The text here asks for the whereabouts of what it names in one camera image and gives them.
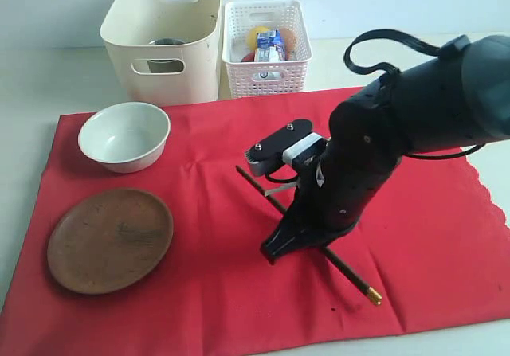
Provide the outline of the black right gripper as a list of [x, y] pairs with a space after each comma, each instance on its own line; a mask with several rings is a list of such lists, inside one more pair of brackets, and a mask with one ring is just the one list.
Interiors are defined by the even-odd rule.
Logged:
[[352, 231], [401, 159], [374, 139], [331, 138], [314, 169], [305, 174], [287, 214], [262, 242], [262, 255], [274, 264], [291, 252], [328, 245]]

